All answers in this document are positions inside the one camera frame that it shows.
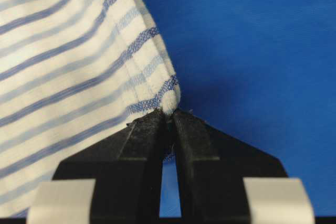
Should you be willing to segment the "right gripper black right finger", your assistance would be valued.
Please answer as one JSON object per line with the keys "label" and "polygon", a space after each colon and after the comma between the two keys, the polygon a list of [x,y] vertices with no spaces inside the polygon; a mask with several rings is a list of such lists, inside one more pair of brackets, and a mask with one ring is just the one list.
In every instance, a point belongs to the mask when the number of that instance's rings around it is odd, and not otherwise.
{"label": "right gripper black right finger", "polygon": [[310,199],[279,159],[181,110],[173,113],[184,223],[313,223]]}

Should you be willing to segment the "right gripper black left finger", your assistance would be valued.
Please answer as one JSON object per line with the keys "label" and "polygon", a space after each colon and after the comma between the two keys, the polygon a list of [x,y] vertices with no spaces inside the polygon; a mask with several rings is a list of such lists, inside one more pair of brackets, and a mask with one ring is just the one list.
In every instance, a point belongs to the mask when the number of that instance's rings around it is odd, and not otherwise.
{"label": "right gripper black left finger", "polygon": [[61,161],[28,223],[158,223],[165,116],[155,110]]}

